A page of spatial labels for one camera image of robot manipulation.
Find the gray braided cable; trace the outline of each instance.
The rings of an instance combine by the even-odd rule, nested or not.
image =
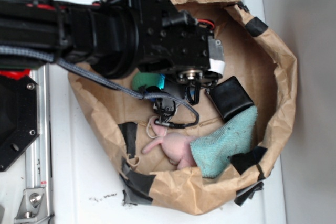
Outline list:
[[[37,51],[33,50],[30,48],[21,48],[21,47],[12,47],[12,46],[2,46],[0,45],[0,55],[13,55],[13,56],[23,56],[23,57],[29,57],[29,58],[34,58],[46,62],[53,62],[54,61],[54,55],[47,53],[47,52],[42,52],[42,51]],[[117,84],[115,82],[112,82],[102,76],[99,76],[93,72],[90,72],[86,69],[80,68],[74,64],[71,64],[67,62],[66,60],[60,58],[56,62],[60,67],[68,70],[69,72],[75,73],[79,76],[82,76],[84,78],[87,78],[89,80],[92,80],[104,87],[110,88],[110,89],[115,89],[119,90],[121,92],[124,92],[134,98],[140,99],[140,100],[149,100],[149,99],[171,99],[175,102],[178,102],[182,105],[184,105],[188,110],[190,110],[193,114],[195,114],[196,119],[195,122],[193,123],[186,123],[186,124],[177,124],[179,128],[185,128],[185,127],[190,127],[193,125],[197,125],[199,122],[199,114],[198,112],[191,107],[188,103],[186,103],[184,100],[181,100],[171,94],[168,93],[139,93],[137,91],[128,89],[120,84]]]

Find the gray wall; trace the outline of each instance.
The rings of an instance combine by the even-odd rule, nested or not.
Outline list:
[[[281,155],[288,224],[336,222],[336,0],[264,0],[298,57],[293,135]]]

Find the crumpled paper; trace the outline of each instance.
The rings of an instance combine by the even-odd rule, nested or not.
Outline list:
[[[254,130],[254,146],[268,148],[259,163],[268,177],[293,128],[297,94],[295,56],[270,28],[253,38],[244,28],[253,15],[236,5],[239,0],[171,1],[178,9],[186,9],[197,18],[215,22],[215,38],[223,43],[226,62],[220,82],[236,76],[257,106],[259,116]],[[135,73],[116,82],[130,88]],[[153,115],[152,103],[109,90],[71,73],[69,81],[92,130],[120,174],[122,158],[128,155],[118,124],[137,122],[136,166],[133,167],[138,173],[156,175],[149,193],[153,198],[152,205],[199,215],[234,199],[236,191],[257,182],[260,172],[256,166],[240,175],[229,165],[217,178],[205,179],[198,167],[176,170],[159,147],[142,155],[141,149],[151,141],[145,127]],[[204,136],[224,124],[205,94],[201,94],[200,103],[194,108],[200,114],[200,123],[178,130],[181,133]],[[194,118],[181,106],[173,121],[186,123]]]

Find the teal plastic item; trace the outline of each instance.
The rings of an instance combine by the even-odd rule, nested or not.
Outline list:
[[[193,157],[204,178],[215,178],[230,164],[230,157],[250,151],[257,107],[251,106],[208,136],[190,143]]]
[[[164,75],[159,73],[142,73],[138,72],[133,77],[132,89],[139,91],[141,87],[147,89],[148,87],[156,86],[159,89],[164,88]]]

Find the green object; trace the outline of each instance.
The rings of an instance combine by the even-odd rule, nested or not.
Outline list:
[[[164,88],[164,76],[159,73],[141,73],[138,72],[133,77],[132,89],[139,91],[140,88],[156,86],[159,89]]]

